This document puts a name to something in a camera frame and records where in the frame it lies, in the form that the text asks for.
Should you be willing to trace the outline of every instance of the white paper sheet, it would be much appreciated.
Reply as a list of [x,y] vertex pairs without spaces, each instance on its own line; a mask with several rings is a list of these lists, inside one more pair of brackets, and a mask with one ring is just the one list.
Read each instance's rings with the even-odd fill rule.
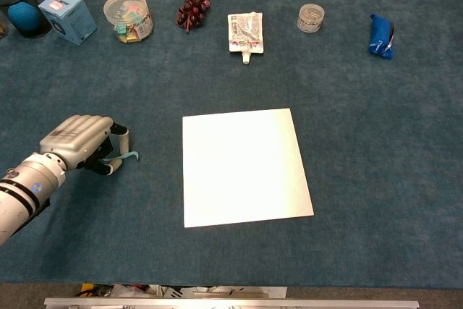
[[183,118],[184,226],[312,216],[289,109]]

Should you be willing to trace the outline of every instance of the blue box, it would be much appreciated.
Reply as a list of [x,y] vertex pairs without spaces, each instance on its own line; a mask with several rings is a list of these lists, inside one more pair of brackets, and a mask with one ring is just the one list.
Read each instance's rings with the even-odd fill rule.
[[83,0],[45,0],[38,7],[55,31],[76,45],[97,28]]

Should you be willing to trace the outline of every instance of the blue tabletop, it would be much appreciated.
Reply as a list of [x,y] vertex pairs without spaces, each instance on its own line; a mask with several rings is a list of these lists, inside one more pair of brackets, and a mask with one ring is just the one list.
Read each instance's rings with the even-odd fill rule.
[[[73,114],[131,130],[140,161],[111,177],[69,172],[0,248],[0,281],[463,287],[463,0],[148,0],[155,30],[116,39],[105,0],[75,46],[56,33],[0,40],[0,168]],[[322,29],[297,29],[321,5]],[[227,14],[262,12],[263,55],[228,51]],[[394,58],[368,53],[376,13]],[[185,229],[182,117],[290,108],[315,215]]]

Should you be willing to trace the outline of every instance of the bunch of grapes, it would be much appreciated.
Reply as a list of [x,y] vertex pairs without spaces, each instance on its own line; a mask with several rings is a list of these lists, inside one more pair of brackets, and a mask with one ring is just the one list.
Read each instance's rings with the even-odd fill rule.
[[184,6],[177,12],[176,22],[189,32],[194,27],[203,26],[205,13],[211,7],[211,0],[185,0]]

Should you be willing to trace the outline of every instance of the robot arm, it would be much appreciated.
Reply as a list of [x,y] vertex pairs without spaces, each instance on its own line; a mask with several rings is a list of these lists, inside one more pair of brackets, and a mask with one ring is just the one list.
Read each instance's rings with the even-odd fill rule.
[[128,153],[126,127],[110,117],[75,115],[42,139],[40,153],[8,169],[0,180],[0,245],[49,206],[67,170],[85,168],[111,175],[121,166],[120,158],[102,161],[113,150],[109,133],[119,136],[121,155]]

